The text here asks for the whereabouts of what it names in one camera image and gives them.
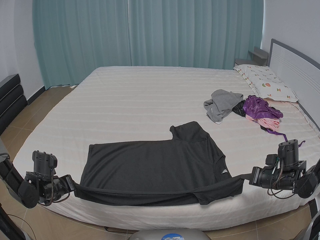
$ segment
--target blue sticker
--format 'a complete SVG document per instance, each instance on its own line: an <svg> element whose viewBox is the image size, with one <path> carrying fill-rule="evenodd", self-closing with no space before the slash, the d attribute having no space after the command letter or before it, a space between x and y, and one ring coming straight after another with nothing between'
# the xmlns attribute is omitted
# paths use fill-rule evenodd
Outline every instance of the blue sticker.
<svg viewBox="0 0 320 240"><path fill-rule="evenodd" d="M184 238L179 234L166 234L161 240L184 240Z"/></svg>

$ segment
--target green curtain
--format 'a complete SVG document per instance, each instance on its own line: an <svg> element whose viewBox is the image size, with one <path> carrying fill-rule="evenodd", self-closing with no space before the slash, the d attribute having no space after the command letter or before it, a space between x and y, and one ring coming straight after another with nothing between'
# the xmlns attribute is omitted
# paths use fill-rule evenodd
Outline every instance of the green curtain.
<svg viewBox="0 0 320 240"><path fill-rule="evenodd" d="M33 0L33 28L46 89L131 65L128 0Z"/></svg>
<svg viewBox="0 0 320 240"><path fill-rule="evenodd" d="M263 0L129 0L132 65L232 69L260 47Z"/></svg>

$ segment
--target bed sheet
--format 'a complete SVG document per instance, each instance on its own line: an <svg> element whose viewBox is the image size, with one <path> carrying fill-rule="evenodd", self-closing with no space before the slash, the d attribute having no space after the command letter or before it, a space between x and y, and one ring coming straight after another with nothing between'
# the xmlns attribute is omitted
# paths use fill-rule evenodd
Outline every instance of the bed sheet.
<svg viewBox="0 0 320 240"><path fill-rule="evenodd" d="M234 70L183 67L114 66L94 70L59 102L29 135L14 159L18 172L33 170L34 150L58 158L57 175L71 174L80 182L89 144L171 139L170 126L197 121L226 156L232 176L263 167L267 154L277 153L282 136L268 134L258 124L235 113L217 125L206 116L203 102L213 91L225 89L253 94ZM288 139L306 142L299 149L307 167L320 157L319 132L312 128L297 104L270 101L281 110L279 132ZM169 207L107 206L76 198L48 208L79 221L130 230L195 228L215 230L284 213L306 204L308 199L279 200L267 190L244 182L243 192L209 205ZM289 196L283 191L281 197Z"/></svg>

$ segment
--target white patterned pillow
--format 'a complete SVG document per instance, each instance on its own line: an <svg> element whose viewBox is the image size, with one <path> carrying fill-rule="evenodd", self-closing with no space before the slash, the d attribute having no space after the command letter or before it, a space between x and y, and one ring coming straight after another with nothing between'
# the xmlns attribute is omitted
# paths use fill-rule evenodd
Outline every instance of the white patterned pillow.
<svg viewBox="0 0 320 240"><path fill-rule="evenodd" d="M239 72L257 97L285 102L299 100L293 90L280 81L268 66L242 64L235 66L234 70Z"/></svg>

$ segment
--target curtain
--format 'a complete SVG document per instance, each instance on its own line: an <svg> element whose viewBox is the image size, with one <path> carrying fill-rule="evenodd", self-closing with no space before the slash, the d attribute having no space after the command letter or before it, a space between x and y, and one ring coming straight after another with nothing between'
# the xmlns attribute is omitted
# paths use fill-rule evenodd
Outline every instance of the curtain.
<svg viewBox="0 0 320 240"><path fill-rule="evenodd" d="M263 0L129 0L132 65L232 69L262 23Z"/></svg>
<svg viewBox="0 0 320 240"><path fill-rule="evenodd" d="M44 85L74 85L100 66L131 65L128 0L33 0Z"/></svg>

